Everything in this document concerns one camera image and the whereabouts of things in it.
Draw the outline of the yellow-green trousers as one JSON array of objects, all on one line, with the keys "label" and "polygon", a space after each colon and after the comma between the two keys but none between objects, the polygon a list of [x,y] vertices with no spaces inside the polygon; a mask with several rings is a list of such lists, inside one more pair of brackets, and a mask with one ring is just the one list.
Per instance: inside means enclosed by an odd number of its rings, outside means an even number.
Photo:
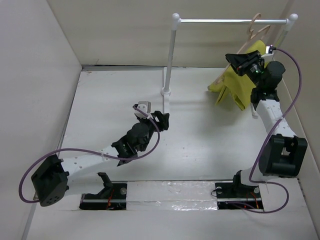
[{"label": "yellow-green trousers", "polygon": [[231,66],[222,74],[222,81],[211,83],[208,90],[219,93],[215,105],[221,104],[228,96],[231,96],[236,106],[244,111],[251,104],[251,93],[255,84],[248,76],[238,76]]}]

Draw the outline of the wooden clothes hanger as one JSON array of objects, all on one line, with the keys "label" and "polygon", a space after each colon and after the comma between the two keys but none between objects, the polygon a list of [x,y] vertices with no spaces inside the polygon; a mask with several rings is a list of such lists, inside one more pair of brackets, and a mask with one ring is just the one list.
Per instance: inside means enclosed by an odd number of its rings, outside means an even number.
[{"label": "wooden clothes hanger", "polygon": [[[256,23],[258,20],[261,19],[261,14],[257,13],[250,21],[248,28],[246,30],[246,34],[247,34],[247,40],[246,42],[241,46],[241,48],[236,52],[237,54],[242,54],[244,52],[244,50],[247,50],[249,47],[249,44],[251,43],[251,41],[258,37],[259,35],[261,35],[260,40],[262,40],[269,32],[271,25],[268,24],[264,27],[262,27],[261,29],[259,29],[258,31],[255,32],[253,25],[254,23]],[[213,82],[213,84],[217,85],[220,82],[222,82],[224,80],[224,74],[227,71],[227,69],[230,67],[230,64],[228,63],[227,66],[224,68],[224,70],[222,71],[222,73],[216,78],[216,80]]]}]

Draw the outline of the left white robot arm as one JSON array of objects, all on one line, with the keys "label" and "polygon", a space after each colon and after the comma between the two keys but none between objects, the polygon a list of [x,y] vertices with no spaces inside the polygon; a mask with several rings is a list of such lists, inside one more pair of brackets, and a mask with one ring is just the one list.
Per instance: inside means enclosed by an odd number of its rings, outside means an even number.
[{"label": "left white robot arm", "polygon": [[147,147],[154,133],[160,134],[169,129],[169,113],[156,110],[145,113],[134,105],[136,124],[119,140],[100,151],[65,148],[66,152],[82,152],[74,158],[60,159],[62,149],[52,151],[39,158],[34,165],[38,168],[31,176],[31,181],[42,207],[51,206],[65,195],[84,192],[80,179],[87,174],[97,174],[102,179],[94,186],[97,197],[107,198],[112,193],[112,182],[103,172],[104,168],[120,167],[134,160],[142,159],[152,153]]}]

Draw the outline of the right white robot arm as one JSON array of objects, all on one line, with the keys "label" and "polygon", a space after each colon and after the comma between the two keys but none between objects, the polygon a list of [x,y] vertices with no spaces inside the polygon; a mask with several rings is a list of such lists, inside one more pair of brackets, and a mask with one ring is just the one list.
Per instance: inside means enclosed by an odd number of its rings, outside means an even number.
[{"label": "right white robot arm", "polygon": [[251,168],[240,170],[233,177],[231,191],[243,197],[250,187],[274,178],[294,178],[301,169],[307,140],[290,128],[282,112],[277,87],[286,69],[279,61],[265,62],[259,51],[225,55],[233,71],[240,77],[247,76],[255,87],[250,102],[261,118],[267,137]]}]

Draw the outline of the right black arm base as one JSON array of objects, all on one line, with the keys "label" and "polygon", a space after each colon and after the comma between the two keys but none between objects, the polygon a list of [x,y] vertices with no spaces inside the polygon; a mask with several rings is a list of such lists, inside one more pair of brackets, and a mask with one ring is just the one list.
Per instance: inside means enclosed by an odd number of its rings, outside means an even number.
[{"label": "right black arm base", "polygon": [[219,210],[263,210],[263,202],[259,187],[241,183],[240,170],[233,176],[232,181],[219,181],[211,196],[216,198]]}]

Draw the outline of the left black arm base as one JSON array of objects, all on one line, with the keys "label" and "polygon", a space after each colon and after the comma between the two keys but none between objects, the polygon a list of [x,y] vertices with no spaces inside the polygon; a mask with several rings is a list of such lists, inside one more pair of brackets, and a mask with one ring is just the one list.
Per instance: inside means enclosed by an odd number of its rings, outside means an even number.
[{"label": "left black arm base", "polygon": [[103,188],[97,194],[81,195],[80,210],[85,211],[123,211],[127,209],[126,181],[112,182],[105,172],[98,172]]}]

